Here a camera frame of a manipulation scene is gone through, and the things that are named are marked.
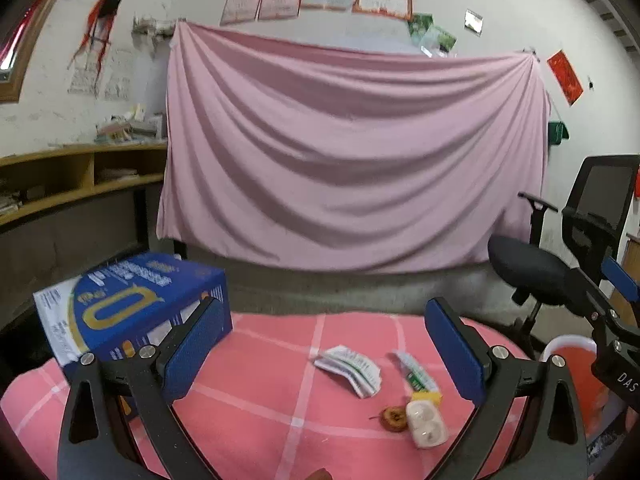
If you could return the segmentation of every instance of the pink checkered tablecloth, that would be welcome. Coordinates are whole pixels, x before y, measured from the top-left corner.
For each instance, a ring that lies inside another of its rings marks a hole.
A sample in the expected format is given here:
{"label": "pink checkered tablecloth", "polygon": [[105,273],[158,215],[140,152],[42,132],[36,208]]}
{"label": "pink checkered tablecloth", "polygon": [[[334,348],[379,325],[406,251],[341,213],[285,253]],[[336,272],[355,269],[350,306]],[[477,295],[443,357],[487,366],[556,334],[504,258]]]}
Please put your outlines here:
{"label": "pink checkered tablecloth", "polygon": [[[417,316],[350,313],[320,316],[234,314],[234,330],[208,355],[180,420],[225,480],[302,480],[325,468],[335,480],[422,480],[471,414]],[[490,346],[522,352],[493,330],[475,326]],[[359,399],[346,381],[315,368],[318,349],[343,344],[382,369],[382,389]],[[389,356],[414,355],[440,385],[446,444],[418,450],[410,434],[389,433],[371,418],[406,401],[408,385]],[[51,360],[18,377],[0,408],[36,464],[56,478],[56,453],[68,386]],[[524,401],[517,399],[481,476],[499,467]],[[166,476],[139,420],[132,431],[149,469]]]}

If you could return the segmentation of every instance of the pink bedsheet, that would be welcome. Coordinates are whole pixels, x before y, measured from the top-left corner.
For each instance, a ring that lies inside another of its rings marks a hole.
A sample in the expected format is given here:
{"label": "pink bedsheet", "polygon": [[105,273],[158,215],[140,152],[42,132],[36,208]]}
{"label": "pink bedsheet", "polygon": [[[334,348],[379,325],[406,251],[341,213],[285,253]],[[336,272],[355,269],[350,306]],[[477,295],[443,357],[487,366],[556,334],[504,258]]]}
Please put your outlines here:
{"label": "pink bedsheet", "polygon": [[430,59],[178,24],[158,237],[305,270],[415,272],[529,237],[549,100],[531,54]]}
{"label": "pink bedsheet", "polygon": [[[476,326],[489,345],[522,353],[503,336]],[[382,389],[359,399],[315,368],[318,349],[345,344],[376,360]],[[442,446],[418,450],[408,432],[382,429],[372,416],[404,402],[408,387],[388,357],[406,350],[440,385],[450,430]],[[56,453],[68,386],[54,361],[18,377],[0,401],[36,464],[56,478]],[[452,384],[424,321],[416,316],[337,314],[273,317],[234,315],[233,332],[209,354],[188,395],[174,407],[204,455],[225,480],[305,479],[325,468],[335,480],[422,480],[452,444],[472,411]],[[512,406],[484,473],[497,468],[523,401]],[[148,467],[165,474],[138,420],[132,430]]]}

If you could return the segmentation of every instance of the cardboard box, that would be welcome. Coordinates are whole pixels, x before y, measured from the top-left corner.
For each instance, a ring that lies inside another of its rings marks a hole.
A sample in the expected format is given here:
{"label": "cardboard box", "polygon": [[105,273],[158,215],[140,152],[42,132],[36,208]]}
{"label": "cardboard box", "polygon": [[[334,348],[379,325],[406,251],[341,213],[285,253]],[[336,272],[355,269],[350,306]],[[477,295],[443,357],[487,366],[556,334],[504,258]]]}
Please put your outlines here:
{"label": "cardboard box", "polygon": [[132,357],[159,345],[172,327],[188,319],[201,299],[220,300],[224,315],[217,344],[231,332],[224,270],[170,254],[144,253],[36,292],[40,320],[60,367],[70,378],[78,359]]}

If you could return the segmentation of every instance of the black chair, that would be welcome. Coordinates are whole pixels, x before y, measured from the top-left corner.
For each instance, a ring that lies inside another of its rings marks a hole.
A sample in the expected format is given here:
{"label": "black chair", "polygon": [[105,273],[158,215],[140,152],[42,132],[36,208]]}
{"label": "black chair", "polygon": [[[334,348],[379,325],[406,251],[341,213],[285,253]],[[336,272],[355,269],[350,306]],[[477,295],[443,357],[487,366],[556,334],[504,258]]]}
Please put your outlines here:
{"label": "black chair", "polygon": [[[600,270],[603,259],[618,255],[639,164],[640,155],[586,158],[562,210],[562,241],[597,285],[603,279]],[[571,309],[564,293],[564,275],[569,267],[555,254],[539,247],[545,212],[548,209],[558,212],[558,209],[527,193],[518,196],[527,199],[533,209],[529,244],[492,235],[488,244],[489,261],[498,276],[516,287],[511,297],[516,304],[522,306],[529,296],[536,300],[526,320],[518,319],[513,326],[501,330],[534,357],[530,332],[540,306],[543,303],[566,305]]]}

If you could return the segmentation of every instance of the metal screw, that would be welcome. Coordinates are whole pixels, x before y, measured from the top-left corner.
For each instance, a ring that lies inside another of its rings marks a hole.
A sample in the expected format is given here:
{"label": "metal screw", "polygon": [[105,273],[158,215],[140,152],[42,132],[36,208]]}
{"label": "metal screw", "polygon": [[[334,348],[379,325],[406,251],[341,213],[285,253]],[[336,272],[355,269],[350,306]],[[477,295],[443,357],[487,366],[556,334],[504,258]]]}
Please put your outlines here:
{"label": "metal screw", "polygon": [[153,357],[155,354],[156,354],[156,347],[153,345],[143,346],[138,352],[138,355],[143,359],[149,359],[150,357]]}
{"label": "metal screw", "polygon": [[566,364],[566,361],[564,360],[564,358],[562,356],[559,356],[559,355],[552,356],[551,357],[551,362],[553,364],[555,364],[559,368],[562,368]]}
{"label": "metal screw", "polygon": [[95,361],[95,355],[93,355],[91,352],[87,352],[86,354],[84,354],[81,358],[80,358],[80,363],[83,366],[88,366],[91,363],[93,363]]}
{"label": "metal screw", "polygon": [[504,347],[504,346],[494,346],[491,349],[491,352],[498,358],[498,359],[506,359],[507,357],[509,357],[509,351]]}

